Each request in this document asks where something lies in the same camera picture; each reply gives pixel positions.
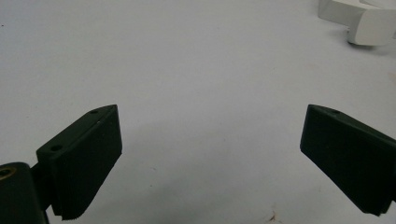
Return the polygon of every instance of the white object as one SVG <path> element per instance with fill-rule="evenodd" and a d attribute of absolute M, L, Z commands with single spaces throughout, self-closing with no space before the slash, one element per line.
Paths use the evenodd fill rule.
<path fill-rule="evenodd" d="M 381 46 L 394 40 L 396 9 L 384 9 L 371 0 L 320 0 L 318 16 L 349 26 L 347 41 Z"/>

